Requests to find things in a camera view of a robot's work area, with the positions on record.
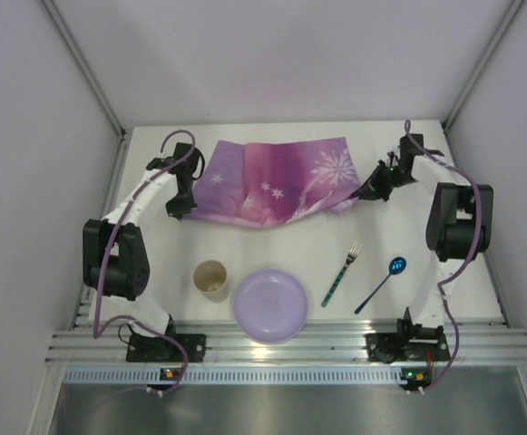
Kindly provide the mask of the green handled metal fork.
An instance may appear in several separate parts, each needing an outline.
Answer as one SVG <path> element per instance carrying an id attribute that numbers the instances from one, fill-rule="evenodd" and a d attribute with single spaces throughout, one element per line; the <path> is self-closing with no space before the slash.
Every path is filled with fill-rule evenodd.
<path id="1" fill-rule="evenodd" d="M 345 263 L 344 265 L 341 267 L 340 271 L 338 272 L 337 274 L 337 277 L 335 278 L 334 282 L 332 283 L 332 285 L 330 286 L 329 290 L 327 291 L 326 295 L 324 296 L 322 302 L 321 302 L 321 307 L 322 308 L 325 308 L 327 307 L 327 305 L 329 304 L 332 296 L 334 295 L 334 293 L 336 292 L 340 282 L 342 281 L 342 279 L 344 278 L 345 274 L 346 274 L 346 271 L 347 269 L 356 261 L 356 259 L 358 258 L 361 250 L 362 250 L 362 247 L 363 245 L 360 244 L 359 242 L 355 242 L 353 244 L 353 246 L 351 246 L 351 248 L 349 249 L 349 251 L 347 252 L 346 254 L 346 260 L 345 260 Z"/>

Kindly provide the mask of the purple pink printed placemat cloth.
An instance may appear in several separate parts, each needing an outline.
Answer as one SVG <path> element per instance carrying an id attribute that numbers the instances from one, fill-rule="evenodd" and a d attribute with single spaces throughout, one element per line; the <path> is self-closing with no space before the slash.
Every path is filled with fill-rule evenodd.
<path id="1" fill-rule="evenodd" d="M 193 188 L 189 219 L 278 227 L 317 212 L 348 209 L 360 180 L 346 139 L 217 143 Z"/>

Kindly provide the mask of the lilac plastic plate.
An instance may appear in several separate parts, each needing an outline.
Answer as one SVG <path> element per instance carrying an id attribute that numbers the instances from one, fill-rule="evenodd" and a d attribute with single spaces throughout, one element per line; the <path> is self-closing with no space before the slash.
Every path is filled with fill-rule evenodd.
<path id="1" fill-rule="evenodd" d="M 259 270 L 240 282 L 233 296 L 232 313 L 239 329 L 251 340 L 285 343 L 298 335 L 307 322 L 307 291 L 288 272 Z"/>

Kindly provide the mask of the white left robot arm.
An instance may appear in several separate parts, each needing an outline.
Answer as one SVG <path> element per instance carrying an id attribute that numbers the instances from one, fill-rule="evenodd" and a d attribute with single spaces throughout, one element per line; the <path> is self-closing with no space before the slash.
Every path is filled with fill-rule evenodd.
<path id="1" fill-rule="evenodd" d="M 202 153 L 189 143 L 176 144 L 171 157 L 156 157 L 146 165 L 141 181 L 113 211 L 83 226 L 83 283 L 94 289 L 94 335 L 100 324 L 102 298 L 115 302 L 118 318 L 137 334 L 165 335 L 171 316 L 150 289 L 151 265 L 143 232 L 159 215 L 180 220 L 196 207 L 192 186 L 204 170 Z"/>

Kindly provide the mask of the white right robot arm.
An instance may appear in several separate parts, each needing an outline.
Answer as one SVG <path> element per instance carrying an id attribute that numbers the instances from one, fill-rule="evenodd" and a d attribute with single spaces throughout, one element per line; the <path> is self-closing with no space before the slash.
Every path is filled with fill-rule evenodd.
<path id="1" fill-rule="evenodd" d="M 408 312 L 415 324 L 436 328 L 448 318 L 456 280 L 490 245 L 493 188 L 472 181 L 440 150 L 427 149 L 422 134 L 407 132 L 350 197 L 387 201 L 394 189 L 414 183 L 431 197 L 425 243 L 432 260 Z"/>

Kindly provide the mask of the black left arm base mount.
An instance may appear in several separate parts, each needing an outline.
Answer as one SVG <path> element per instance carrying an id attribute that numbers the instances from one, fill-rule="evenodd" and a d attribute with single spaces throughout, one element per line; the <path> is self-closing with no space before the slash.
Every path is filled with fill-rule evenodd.
<path id="1" fill-rule="evenodd" d="M 206 352 L 207 337 L 202 333 L 177 333 L 172 320 L 166 335 L 177 341 L 188 355 L 190 363 L 202 363 Z M 182 363 L 183 354 L 173 343 L 152 335 L 137 333 L 130 324 L 118 329 L 118 338 L 127 345 L 128 363 Z"/>

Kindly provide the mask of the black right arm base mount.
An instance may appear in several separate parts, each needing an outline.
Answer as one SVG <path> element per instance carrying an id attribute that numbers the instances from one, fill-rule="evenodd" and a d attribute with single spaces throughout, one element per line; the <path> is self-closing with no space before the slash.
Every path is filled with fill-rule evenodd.
<path id="1" fill-rule="evenodd" d="M 368 361 L 392 364 L 396 362 L 447 362 L 450 358 L 444 328 L 425 327 L 413 322 L 410 310 L 398 318 L 392 333 L 366 335 Z"/>

